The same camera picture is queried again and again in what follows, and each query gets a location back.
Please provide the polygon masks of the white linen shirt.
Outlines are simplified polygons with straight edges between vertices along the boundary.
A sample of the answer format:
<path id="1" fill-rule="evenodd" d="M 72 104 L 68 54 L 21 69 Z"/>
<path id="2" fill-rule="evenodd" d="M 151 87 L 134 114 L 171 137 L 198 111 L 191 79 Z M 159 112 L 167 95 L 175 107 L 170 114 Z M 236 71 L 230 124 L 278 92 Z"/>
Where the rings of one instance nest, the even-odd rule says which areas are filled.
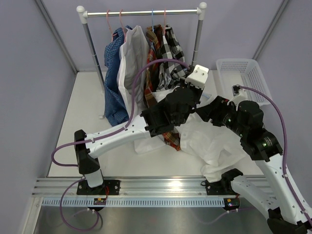
<path id="1" fill-rule="evenodd" d="M 217 182 L 222 173 L 247 156 L 234 133 L 203 122 L 196 114 L 174 132 L 180 137 L 177 144 L 180 150 L 174 150 L 178 156 L 171 157 L 177 168 L 166 166 L 166 176 L 202 175 L 209 182 Z"/>

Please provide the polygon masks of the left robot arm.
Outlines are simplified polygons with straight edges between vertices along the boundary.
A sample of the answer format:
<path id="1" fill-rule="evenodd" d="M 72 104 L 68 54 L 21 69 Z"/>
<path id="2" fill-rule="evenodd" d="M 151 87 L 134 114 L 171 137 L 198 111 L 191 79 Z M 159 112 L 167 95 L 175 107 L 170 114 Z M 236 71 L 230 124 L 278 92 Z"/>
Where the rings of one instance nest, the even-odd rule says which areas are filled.
<path id="1" fill-rule="evenodd" d="M 105 187 L 98 157 L 128 142 L 156 137 L 184 124 L 200 103 L 204 87 L 203 84 L 182 83 L 163 100 L 127 123 L 96 134 L 76 131 L 74 139 L 78 171 L 85 176 L 89 191 L 98 195 Z"/>

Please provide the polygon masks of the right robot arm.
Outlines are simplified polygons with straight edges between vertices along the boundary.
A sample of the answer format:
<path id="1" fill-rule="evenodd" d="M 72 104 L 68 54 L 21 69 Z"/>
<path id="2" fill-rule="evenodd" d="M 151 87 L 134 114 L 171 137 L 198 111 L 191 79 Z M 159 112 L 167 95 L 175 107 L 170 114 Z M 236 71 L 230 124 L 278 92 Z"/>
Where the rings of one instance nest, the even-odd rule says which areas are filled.
<path id="1" fill-rule="evenodd" d="M 262 215 L 274 234 L 306 234 L 312 228 L 312 209 L 302 204 L 301 194 L 283 165 L 286 155 L 277 138 L 263 127 L 263 111 L 256 102 L 244 100 L 238 105 L 217 96 L 196 113 L 204 122 L 225 126 L 240 138 L 240 145 L 256 162 L 265 176 L 274 197 L 252 185 L 238 170 L 231 169 L 221 176 L 220 187 L 227 194 L 236 193 L 246 198 Z"/>

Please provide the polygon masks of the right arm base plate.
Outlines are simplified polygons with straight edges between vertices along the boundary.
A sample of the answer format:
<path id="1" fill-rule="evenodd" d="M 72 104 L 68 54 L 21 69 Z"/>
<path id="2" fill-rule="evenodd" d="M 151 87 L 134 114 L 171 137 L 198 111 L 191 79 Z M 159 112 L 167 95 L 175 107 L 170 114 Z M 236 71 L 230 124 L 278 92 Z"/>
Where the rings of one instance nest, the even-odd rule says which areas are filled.
<path id="1" fill-rule="evenodd" d="M 201 182 L 201 186 L 205 187 L 207 195 L 235 195 L 238 196 L 231 186 L 230 181 L 220 180 L 217 182 Z"/>

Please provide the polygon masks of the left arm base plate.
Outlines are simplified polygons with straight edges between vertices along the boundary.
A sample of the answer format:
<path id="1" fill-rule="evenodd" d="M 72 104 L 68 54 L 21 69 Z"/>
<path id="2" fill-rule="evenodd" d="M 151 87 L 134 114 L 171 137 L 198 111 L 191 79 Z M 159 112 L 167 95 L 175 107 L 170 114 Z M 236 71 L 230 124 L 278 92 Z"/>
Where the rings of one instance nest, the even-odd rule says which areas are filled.
<path id="1" fill-rule="evenodd" d="M 77 195 L 119 195 L 119 190 L 120 180 L 105 179 L 102 185 L 94 188 L 84 180 L 78 183 Z"/>

